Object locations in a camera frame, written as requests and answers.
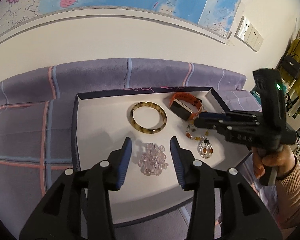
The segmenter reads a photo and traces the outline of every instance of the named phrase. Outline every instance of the silver rivet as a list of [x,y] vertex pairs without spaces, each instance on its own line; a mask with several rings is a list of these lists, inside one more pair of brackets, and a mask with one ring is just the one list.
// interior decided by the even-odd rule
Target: silver rivet
[[66,174],[66,175],[71,175],[71,174],[73,174],[73,169],[71,169],[71,168],[66,169],[66,170],[65,170],[65,174]]
[[238,174],[238,171],[237,171],[235,168],[231,168],[231,169],[229,169],[229,173],[230,173],[231,175],[237,175],[237,174]]
[[200,167],[200,166],[202,165],[202,161],[194,160],[194,161],[192,162],[192,164],[193,164],[194,166],[196,166],[196,167]]
[[100,163],[100,166],[101,166],[101,167],[108,167],[109,164],[110,164],[110,162],[108,162],[108,161],[102,161],[102,162]]

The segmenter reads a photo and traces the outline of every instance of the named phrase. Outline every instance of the watch face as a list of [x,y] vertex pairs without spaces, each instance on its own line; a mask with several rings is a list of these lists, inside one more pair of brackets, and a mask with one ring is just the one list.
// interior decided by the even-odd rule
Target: watch face
[[185,121],[191,116],[191,112],[184,109],[184,107],[176,101],[173,101],[170,110]]

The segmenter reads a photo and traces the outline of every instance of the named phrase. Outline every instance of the black handbag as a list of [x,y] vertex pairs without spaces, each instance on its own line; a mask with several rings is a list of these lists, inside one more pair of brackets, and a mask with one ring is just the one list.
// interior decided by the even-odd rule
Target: black handbag
[[294,56],[297,56],[297,54],[293,55],[293,53],[295,52],[299,44],[300,44],[300,39],[295,49],[291,52],[290,55],[285,56],[280,64],[281,67],[283,67],[283,69],[287,71],[289,75],[292,76],[293,79],[295,80],[298,80],[298,78],[300,77],[300,61],[298,62],[293,58]]

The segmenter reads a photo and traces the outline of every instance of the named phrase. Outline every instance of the smartwatch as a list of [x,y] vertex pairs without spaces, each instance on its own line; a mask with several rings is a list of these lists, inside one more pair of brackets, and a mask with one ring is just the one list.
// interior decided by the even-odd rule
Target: smartwatch
[[[181,101],[190,103],[191,105],[195,106],[198,109],[198,111],[194,113],[189,107],[187,107]],[[178,92],[175,93],[170,99],[169,108],[173,113],[175,113],[181,119],[185,121],[189,121],[195,119],[198,116],[198,114],[200,114],[203,106],[202,106],[202,101],[199,98],[196,98],[195,96],[189,93]]]

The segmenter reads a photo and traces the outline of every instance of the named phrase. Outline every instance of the sweater cuff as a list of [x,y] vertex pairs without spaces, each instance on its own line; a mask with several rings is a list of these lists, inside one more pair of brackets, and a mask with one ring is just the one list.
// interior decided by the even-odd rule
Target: sweater cuff
[[283,190],[287,195],[300,188],[300,164],[296,157],[295,159],[296,165],[292,172],[285,179],[276,181],[277,190]]

